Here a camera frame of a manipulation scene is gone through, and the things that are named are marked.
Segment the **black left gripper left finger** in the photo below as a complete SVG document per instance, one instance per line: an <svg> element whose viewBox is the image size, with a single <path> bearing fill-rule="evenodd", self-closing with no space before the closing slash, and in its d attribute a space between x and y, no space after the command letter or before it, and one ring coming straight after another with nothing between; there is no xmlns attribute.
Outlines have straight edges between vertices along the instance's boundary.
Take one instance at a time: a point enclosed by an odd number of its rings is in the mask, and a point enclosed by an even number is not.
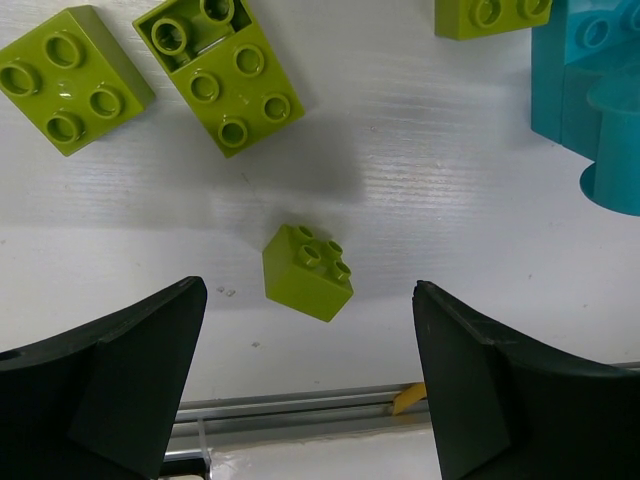
<svg viewBox="0 0 640 480"><path fill-rule="evenodd" d="M206 303L190 276L2 352L2 478L158 478Z"/></svg>

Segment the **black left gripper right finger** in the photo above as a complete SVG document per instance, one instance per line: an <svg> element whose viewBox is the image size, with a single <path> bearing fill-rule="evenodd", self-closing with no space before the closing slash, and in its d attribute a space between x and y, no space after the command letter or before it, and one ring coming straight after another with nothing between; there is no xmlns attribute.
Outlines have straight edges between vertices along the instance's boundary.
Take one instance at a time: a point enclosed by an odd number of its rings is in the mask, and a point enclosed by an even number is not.
<svg viewBox="0 0 640 480"><path fill-rule="evenodd" d="M635 479L639 374L535 340L419 282L417 344L446 479Z"/></svg>

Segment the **small green lego cube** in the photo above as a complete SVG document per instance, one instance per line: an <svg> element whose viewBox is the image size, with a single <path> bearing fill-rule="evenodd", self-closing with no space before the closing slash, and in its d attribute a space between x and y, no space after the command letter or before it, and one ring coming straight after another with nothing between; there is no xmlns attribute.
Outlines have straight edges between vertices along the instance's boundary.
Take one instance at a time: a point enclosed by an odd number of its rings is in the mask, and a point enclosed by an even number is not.
<svg viewBox="0 0 640 480"><path fill-rule="evenodd" d="M330 322L352 298L343 248L304 225L283 224L262 252L268 299Z"/></svg>

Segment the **teal lego piece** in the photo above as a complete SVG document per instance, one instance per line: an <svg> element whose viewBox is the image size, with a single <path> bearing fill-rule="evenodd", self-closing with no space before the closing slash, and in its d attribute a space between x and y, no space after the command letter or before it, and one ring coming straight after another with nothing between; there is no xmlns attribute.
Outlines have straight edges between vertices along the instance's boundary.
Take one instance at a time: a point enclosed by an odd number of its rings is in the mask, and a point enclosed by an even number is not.
<svg viewBox="0 0 640 480"><path fill-rule="evenodd" d="M553 3L532 33L531 128L590 160L588 199L638 215L638 2Z"/></svg>

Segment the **green long lego brick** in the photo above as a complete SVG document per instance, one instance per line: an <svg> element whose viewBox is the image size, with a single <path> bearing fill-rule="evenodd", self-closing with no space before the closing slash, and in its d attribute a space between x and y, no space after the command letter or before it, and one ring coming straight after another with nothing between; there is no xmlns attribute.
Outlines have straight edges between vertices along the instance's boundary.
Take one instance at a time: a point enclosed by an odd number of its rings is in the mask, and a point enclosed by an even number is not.
<svg viewBox="0 0 640 480"><path fill-rule="evenodd" d="M225 157L304 115L247 2L165 1L133 27Z"/></svg>

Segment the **green lego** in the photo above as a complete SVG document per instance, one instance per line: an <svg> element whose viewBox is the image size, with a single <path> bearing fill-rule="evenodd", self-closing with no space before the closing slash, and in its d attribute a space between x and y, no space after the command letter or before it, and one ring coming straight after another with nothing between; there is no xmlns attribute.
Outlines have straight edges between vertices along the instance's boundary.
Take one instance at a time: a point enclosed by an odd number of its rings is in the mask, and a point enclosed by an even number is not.
<svg viewBox="0 0 640 480"><path fill-rule="evenodd" d="M542 26L551 6L551 0L436 0L435 35L461 41Z"/></svg>

